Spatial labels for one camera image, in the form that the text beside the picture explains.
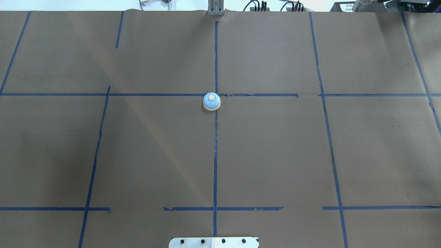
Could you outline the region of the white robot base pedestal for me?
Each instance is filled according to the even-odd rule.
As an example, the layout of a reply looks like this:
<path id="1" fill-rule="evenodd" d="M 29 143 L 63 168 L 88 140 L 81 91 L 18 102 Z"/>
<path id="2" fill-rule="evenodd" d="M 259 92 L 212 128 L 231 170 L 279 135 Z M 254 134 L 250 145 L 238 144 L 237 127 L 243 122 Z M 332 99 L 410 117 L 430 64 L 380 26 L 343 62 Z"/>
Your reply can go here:
<path id="1" fill-rule="evenodd" d="M 259 248 L 257 237 L 178 237 L 169 248 Z"/>

